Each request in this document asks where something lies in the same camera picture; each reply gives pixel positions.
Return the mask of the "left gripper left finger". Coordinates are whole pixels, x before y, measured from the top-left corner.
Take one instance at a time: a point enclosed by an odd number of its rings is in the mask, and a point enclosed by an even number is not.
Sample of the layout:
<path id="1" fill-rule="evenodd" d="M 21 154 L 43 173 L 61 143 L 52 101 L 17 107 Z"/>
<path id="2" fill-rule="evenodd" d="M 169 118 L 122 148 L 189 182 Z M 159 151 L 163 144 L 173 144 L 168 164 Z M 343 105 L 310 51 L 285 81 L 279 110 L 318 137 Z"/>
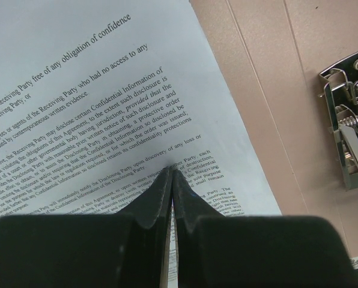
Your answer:
<path id="1" fill-rule="evenodd" d="M 0 287 L 166 287 L 172 170 L 115 214 L 0 218 Z"/>

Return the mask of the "pink file folder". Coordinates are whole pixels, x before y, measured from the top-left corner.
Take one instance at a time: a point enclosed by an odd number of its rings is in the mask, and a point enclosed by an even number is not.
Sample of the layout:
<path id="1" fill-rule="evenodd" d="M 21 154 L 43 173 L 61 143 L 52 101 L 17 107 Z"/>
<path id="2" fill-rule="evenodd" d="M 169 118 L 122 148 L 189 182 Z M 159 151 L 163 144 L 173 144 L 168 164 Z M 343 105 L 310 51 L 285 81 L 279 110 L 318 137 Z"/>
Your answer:
<path id="1" fill-rule="evenodd" d="M 358 256 L 319 73 L 358 51 L 358 1 L 192 1 L 284 214 L 328 219 Z"/>

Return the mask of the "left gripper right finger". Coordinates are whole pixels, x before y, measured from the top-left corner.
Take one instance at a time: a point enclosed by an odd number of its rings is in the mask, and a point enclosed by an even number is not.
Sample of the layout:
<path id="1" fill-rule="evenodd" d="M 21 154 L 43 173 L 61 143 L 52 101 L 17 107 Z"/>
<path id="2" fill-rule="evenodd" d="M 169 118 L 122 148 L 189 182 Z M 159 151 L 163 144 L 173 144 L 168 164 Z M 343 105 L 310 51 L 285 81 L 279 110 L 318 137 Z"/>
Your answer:
<path id="1" fill-rule="evenodd" d="M 226 217 L 173 173 L 180 287 L 352 287 L 340 236 L 311 216 Z"/>

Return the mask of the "metal folder clip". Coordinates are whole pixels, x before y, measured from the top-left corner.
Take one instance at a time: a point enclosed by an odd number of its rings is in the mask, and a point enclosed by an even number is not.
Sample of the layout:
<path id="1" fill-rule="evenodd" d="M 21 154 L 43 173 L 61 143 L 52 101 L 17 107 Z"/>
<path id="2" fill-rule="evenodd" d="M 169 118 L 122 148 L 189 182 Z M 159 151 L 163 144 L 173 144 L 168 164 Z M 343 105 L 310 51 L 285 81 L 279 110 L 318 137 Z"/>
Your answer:
<path id="1" fill-rule="evenodd" d="M 358 52 L 318 75 L 323 86 L 345 186 L 358 188 Z"/>

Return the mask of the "printed paper sheet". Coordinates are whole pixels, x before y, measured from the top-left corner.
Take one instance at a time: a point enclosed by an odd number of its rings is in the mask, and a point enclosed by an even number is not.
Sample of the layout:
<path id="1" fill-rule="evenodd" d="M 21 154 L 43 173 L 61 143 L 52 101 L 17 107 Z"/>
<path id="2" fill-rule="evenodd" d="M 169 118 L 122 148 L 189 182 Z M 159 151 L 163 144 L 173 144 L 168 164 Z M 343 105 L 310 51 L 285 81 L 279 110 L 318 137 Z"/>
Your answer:
<path id="1" fill-rule="evenodd" d="M 0 218 L 115 214 L 165 168 L 223 216 L 280 214 L 190 2 L 0 1 Z"/>

